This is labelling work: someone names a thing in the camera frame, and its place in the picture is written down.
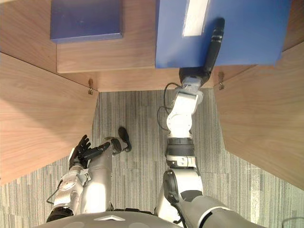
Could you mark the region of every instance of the wooden panel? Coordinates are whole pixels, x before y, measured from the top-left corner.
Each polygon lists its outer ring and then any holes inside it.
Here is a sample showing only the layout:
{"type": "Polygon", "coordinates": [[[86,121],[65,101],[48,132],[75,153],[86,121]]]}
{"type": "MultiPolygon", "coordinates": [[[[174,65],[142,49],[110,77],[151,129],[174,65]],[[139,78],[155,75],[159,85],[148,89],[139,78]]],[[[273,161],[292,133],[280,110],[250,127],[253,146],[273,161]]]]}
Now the wooden panel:
{"type": "MultiPolygon", "coordinates": [[[[97,90],[99,92],[160,90],[169,82],[181,83],[179,69],[109,70],[98,73],[97,90]]],[[[218,75],[214,73],[203,87],[213,88],[217,82],[218,75]]]]}
{"type": "Polygon", "coordinates": [[[304,189],[304,42],[215,88],[227,150],[304,189]]]}
{"type": "Polygon", "coordinates": [[[56,72],[56,44],[49,39],[50,0],[17,0],[0,5],[0,51],[56,72]]]}
{"type": "Polygon", "coordinates": [[[155,1],[123,0],[122,39],[60,44],[60,73],[153,67],[155,58],[155,1]]]}
{"type": "Polygon", "coordinates": [[[5,3],[5,2],[8,2],[8,1],[14,1],[14,0],[0,0],[0,3],[5,3]]]}
{"type": "Polygon", "coordinates": [[[0,168],[4,184],[67,156],[90,134],[97,93],[0,55],[0,168]]]}

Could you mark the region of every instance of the wooden cabinet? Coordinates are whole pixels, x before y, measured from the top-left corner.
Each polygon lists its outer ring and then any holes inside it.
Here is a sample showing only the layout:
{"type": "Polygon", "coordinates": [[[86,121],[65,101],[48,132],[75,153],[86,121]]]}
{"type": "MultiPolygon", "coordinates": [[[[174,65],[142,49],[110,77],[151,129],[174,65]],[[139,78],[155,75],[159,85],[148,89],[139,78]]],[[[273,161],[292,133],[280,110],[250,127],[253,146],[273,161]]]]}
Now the wooden cabinet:
{"type": "Polygon", "coordinates": [[[304,189],[304,42],[214,91],[226,149],[304,189]]]}
{"type": "Polygon", "coordinates": [[[0,53],[1,184],[67,156],[90,134],[97,92],[0,53]]]}

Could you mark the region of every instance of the blue box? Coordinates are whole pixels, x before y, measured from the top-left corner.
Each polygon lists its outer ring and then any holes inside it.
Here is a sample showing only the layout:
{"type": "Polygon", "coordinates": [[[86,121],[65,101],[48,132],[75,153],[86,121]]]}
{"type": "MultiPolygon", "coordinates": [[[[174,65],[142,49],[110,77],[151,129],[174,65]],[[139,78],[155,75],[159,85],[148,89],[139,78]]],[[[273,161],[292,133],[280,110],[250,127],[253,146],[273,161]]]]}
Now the blue box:
{"type": "Polygon", "coordinates": [[[209,0],[203,32],[184,36],[190,1],[157,2],[157,68],[202,66],[219,17],[225,19],[225,30],[217,66],[274,64],[280,58],[290,0],[209,0]]]}
{"type": "Polygon", "coordinates": [[[59,44],[122,37],[120,0],[52,0],[53,42],[59,44]]]}

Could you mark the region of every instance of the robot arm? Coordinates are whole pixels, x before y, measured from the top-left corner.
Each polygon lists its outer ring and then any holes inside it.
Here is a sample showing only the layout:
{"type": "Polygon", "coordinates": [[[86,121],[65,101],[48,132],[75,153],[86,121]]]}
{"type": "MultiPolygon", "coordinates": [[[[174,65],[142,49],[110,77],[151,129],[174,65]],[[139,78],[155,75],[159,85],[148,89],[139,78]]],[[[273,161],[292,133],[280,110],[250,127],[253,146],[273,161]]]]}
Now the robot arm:
{"type": "Polygon", "coordinates": [[[167,118],[170,134],[166,160],[169,169],[163,175],[163,196],[159,197],[155,212],[158,215],[166,214],[166,199],[178,211],[183,226],[188,228],[261,227],[245,220],[218,200],[203,195],[203,185],[189,132],[192,115],[203,99],[199,88],[208,81],[219,52],[224,22],[224,19],[217,21],[205,65],[180,69],[182,89],[178,90],[173,109],[167,118]]]}

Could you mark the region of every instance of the metal bracket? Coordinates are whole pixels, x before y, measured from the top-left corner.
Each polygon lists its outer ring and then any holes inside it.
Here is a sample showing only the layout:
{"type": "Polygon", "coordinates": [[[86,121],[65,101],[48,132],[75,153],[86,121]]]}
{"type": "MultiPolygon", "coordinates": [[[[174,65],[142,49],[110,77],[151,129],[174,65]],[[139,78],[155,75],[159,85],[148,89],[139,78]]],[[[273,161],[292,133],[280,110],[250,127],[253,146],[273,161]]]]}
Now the metal bracket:
{"type": "Polygon", "coordinates": [[[88,94],[90,94],[90,95],[93,95],[93,88],[92,88],[92,86],[93,86],[93,79],[89,79],[89,81],[88,81],[88,83],[89,83],[89,91],[87,92],[88,94]]]}
{"type": "Polygon", "coordinates": [[[225,85],[223,84],[223,82],[224,82],[224,76],[225,76],[225,74],[224,74],[223,71],[220,71],[218,73],[218,79],[219,79],[218,80],[218,82],[219,82],[218,86],[219,86],[219,90],[225,89],[225,85]]]}

